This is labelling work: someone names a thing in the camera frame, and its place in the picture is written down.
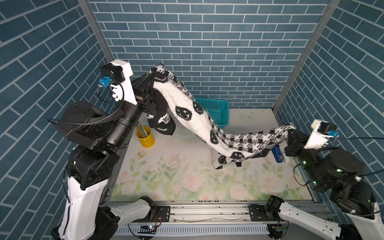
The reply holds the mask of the black white smiley scarf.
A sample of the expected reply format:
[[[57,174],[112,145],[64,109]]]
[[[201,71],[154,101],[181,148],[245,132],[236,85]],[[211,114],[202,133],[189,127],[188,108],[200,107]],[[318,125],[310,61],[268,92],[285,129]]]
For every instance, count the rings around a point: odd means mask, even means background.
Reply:
[[[261,158],[276,145],[289,137],[295,129],[292,123],[275,129],[248,133],[226,133],[213,120],[207,110],[198,104],[194,96],[166,67],[159,64],[148,71],[154,78],[153,101],[155,115],[147,115],[152,129],[163,135],[173,135],[175,119],[205,142],[212,150],[215,169],[247,159]]]

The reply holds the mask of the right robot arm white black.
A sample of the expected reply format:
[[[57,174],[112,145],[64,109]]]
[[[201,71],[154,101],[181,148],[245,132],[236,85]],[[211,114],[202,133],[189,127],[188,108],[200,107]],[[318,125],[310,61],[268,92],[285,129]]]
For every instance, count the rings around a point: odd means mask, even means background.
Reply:
[[[332,146],[337,126],[314,120],[307,136],[288,130],[287,157],[297,157],[314,191],[330,191],[330,199],[352,220],[351,225],[322,220],[277,196],[270,196],[263,208],[270,221],[296,224],[325,240],[382,240],[382,212],[371,186],[364,181],[366,165],[346,150]]]

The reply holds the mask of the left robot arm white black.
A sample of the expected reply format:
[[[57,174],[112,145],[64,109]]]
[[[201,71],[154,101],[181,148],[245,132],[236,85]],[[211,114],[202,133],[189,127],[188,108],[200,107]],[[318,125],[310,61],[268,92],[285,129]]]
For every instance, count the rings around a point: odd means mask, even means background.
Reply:
[[[72,104],[56,130],[76,144],[69,156],[63,183],[67,202],[62,223],[51,234],[56,240],[108,240],[131,222],[157,220],[157,204],[147,196],[123,207],[103,206],[105,189],[143,113],[154,115],[155,73],[131,81],[128,62],[115,60],[100,69],[99,86],[109,88],[120,103],[107,114],[87,101]]]

